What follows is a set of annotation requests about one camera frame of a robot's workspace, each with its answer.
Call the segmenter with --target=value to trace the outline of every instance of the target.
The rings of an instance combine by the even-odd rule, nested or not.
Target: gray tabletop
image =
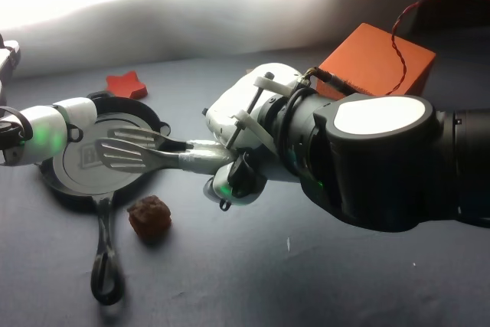
[[[416,38],[438,52],[425,97],[440,108],[490,107],[490,30]],[[15,108],[85,96],[105,76],[136,70],[143,100],[182,139],[209,139],[201,111],[246,69],[305,70],[330,48],[186,60],[17,80]],[[299,185],[269,182],[255,203],[224,213],[202,195],[207,177],[159,172],[137,194],[158,195],[173,225],[141,244],[119,201],[114,243],[126,297],[101,307],[90,292],[94,212],[71,211],[34,166],[0,170],[0,325],[477,326],[490,320],[490,231],[453,221],[381,234],[343,224]]]

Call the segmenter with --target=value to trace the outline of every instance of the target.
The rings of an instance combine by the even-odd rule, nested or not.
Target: logo on pan
[[[99,160],[95,145],[93,143],[87,143],[80,148],[80,168],[95,168],[101,166],[102,162]]]

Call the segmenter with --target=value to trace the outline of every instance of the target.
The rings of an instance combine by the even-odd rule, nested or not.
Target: tongs
[[[234,151],[215,141],[181,141],[133,126],[109,129],[107,137],[96,141],[97,154],[106,167],[120,172],[179,168],[214,175],[237,159]]]

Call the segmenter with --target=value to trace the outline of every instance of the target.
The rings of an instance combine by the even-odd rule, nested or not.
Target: white backdrop
[[[361,22],[389,30],[413,1],[2,0],[0,32],[28,77],[339,42]]]

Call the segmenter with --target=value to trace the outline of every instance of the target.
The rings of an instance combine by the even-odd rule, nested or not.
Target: green light
[[[49,135],[49,126],[39,126],[34,131],[32,141],[39,146],[44,146],[47,143]]]
[[[53,152],[61,151],[61,149],[63,149],[63,146],[63,135],[61,135],[60,133],[53,134],[53,138],[51,138],[51,148],[53,149]]]
[[[231,190],[225,185],[220,187],[220,191],[221,191],[221,193],[223,193],[225,195],[231,195]]]

